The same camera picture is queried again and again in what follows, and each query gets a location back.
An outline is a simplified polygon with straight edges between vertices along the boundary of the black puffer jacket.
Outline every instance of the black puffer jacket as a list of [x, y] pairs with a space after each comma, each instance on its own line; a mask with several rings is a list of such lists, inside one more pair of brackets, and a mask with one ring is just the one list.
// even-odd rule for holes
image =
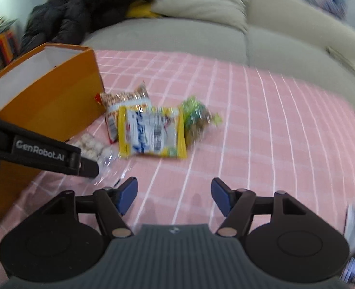
[[49, 0], [36, 6], [30, 14], [21, 52], [26, 53], [44, 42], [79, 45], [88, 31], [121, 22], [134, 1]]

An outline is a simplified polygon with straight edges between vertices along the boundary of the plastic wrapper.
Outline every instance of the plastic wrapper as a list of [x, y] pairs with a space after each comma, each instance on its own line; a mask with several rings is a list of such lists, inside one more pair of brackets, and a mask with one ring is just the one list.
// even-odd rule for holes
[[212, 114], [196, 97], [185, 100], [181, 109], [184, 118], [184, 138], [187, 147], [201, 140], [205, 129], [210, 125], [219, 125], [222, 119], [219, 114]]
[[72, 138], [69, 143], [80, 148], [83, 157], [94, 160], [99, 165], [98, 176], [87, 180], [95, 186], [116, 187], [134, 164], [132, 159], [121, 159], [114, 146], [104, 144], [88, 133]]
[[111, 143], [117, 141], [118, 138], [117, 116], [120, 107], [125, 106], [135, 111], [152, 106], [144, 83], [138, 86], [134, 92], [120, 92], [116, 94], [99, 93], [95, 99], [107, 110], [105, 121], [107, 122], [108, 136]]
[[120, 155], [152, 154], [187, 158], [183, 114], [180, 108], [161, 107], [118, 112]]

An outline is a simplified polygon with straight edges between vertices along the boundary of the open cardboard box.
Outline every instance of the open cardboard box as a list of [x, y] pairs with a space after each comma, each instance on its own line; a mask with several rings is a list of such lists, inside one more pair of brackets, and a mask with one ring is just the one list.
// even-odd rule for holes
[[[45, 43], [0, 72], [0, 119], [66, 141], [104, 112], [94, 51]], [[40, 170], [0, 162], [0, 220]]]

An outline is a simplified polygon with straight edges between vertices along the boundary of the yellow fabric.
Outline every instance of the yellow fabric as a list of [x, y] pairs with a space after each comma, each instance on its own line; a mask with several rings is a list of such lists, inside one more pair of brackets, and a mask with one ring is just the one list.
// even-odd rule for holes
[[159, 14], [151, 12], [152, 3], [144, 1], [133, 2], [128, 9], [127, 18], [157, 18], [161, 17]]

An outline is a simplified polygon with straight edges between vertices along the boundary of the couch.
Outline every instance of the couch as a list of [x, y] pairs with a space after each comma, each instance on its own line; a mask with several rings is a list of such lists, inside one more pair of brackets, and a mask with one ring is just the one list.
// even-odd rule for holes
[[353, 28], [302, 0], [250, 0], [247, 24], [244, 34], [207, 21], [130, 19], [92, 33], [84, 45], [188, 52], [236, 62], [315, 84], [355, 107]]

